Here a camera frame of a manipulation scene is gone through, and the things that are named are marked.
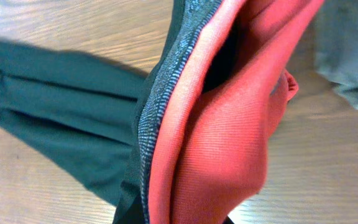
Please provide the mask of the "black leggings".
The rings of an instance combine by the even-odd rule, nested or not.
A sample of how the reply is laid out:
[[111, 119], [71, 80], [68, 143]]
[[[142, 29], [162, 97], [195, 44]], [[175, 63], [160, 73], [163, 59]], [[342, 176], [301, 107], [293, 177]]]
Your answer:
[[116, 206], [115, 223], [224, 223], [264, 185], [298, 91], [286, 64], [321, 5], [175, 1], [145, 78], [0, 40], [0, 127]]

